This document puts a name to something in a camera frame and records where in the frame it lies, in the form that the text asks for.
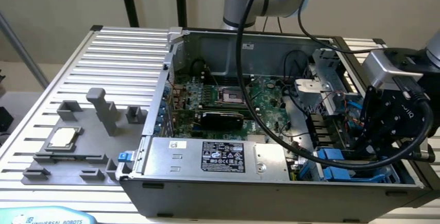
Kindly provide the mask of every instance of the warning label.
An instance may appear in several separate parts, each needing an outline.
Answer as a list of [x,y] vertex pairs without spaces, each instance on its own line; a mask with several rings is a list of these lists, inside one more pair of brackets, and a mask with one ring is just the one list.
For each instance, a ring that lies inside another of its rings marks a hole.
[[245,151],[243,143],[204,142],[201,170],[245,173]]

